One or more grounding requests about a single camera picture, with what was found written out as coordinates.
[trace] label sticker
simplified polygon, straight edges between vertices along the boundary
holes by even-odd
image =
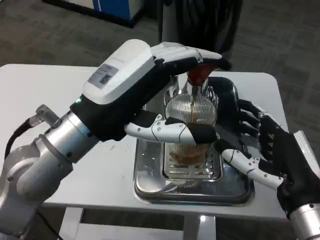
[[[103,89],[118,71],[118,68],[104,63],[91,75],[88,82],[99,89]]]

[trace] white table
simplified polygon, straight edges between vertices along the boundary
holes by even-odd
[[[95,67],[49,66],[9,64],[0,68],[0,111],[2,113],[0,149],[4,149],[13,131],[28,117],[46,104],[58,116],[82,93],[84,82]],[[236,85],[240,98],[258,104],[269,111],[286,129],[287,122],[274,77],[266,73],[215,72],[227,77]],[[12,149],[31,143],[48,126],[45,123],[18,138]],[[74,165],[49,198],[46,206],[83,208],[116,208],[139,211],[165,211],[242,218],[285,219],[278,204],[276,191],[257,182],[255,196],[244,206],[205,206],[150,204],[139,199],[134,191],[133,169],[136,139],[126,136],[122,141],[99,143],[82,160]],[[119,165],[126,165],[118,172]]]

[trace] metal grate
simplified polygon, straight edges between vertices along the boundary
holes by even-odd
[[[164,174],[170,179],[211,180],[222,177],[221,155],[211,146],[208,156],[201,164],[181,164],[172,159],[168,144],[164,145]]]

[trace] brown liquid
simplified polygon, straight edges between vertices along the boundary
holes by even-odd
[[[191,123],[197,123],[195,116],[196,98],[192,97],[191,102]],[[202,163],[208,148],[207,144],[175,144],[176,152],[170,152],[172,159],[182,164]]]
[[[195,119],[195,102],[196,102],[195,97],[192,97],[192,102],[191,102],[191,123],[192,124],[196,123],[196,119]]]

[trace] green led light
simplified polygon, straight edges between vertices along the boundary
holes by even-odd
[[[80,102],[81,102],[81,98],[80,98],[80,97],[75,100],[75,103],[76,103],[76,104],[78,104],[78,103],[80,103]]]

